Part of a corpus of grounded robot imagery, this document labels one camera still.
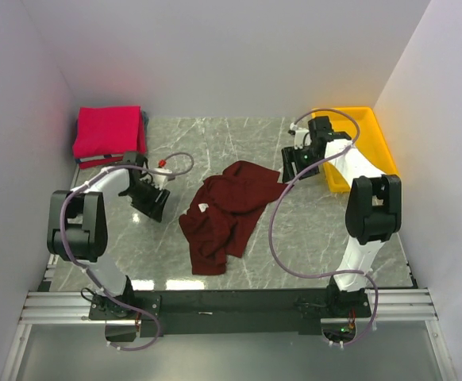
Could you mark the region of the dark red t-shirt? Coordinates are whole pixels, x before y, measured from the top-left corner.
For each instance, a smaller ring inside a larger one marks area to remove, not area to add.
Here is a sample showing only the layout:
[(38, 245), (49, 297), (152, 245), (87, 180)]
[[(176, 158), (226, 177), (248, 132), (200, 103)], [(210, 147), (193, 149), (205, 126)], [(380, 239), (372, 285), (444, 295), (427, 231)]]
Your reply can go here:
[(279, 176), (279, 171), (240, 160), (204, 179), (179, 217), (194, 275), (222, 275), (230, 256), (244, 255), (266, 207), (287, 187)]

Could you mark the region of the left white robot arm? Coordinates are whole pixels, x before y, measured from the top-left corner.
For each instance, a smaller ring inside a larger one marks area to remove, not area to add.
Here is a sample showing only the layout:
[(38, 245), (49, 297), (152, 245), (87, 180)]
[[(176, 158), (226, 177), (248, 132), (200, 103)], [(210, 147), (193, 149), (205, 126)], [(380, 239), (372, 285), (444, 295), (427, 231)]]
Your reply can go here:
[(161, 161), (148, 168), (140, 153), (125, 155), (118, 165), (103, 167), (72, 190), (57, 190), (50, 200), (47, 246), (51, 254), (71, 262), (94, 284), (95, 295), (109, 298), (107, 309), (116, 318), (130, 317), (136, 308), (131, 281), (106, 254), (106, 203), (130, 198), (131, 206), (154, 221), (162, 221), (173, 172)]

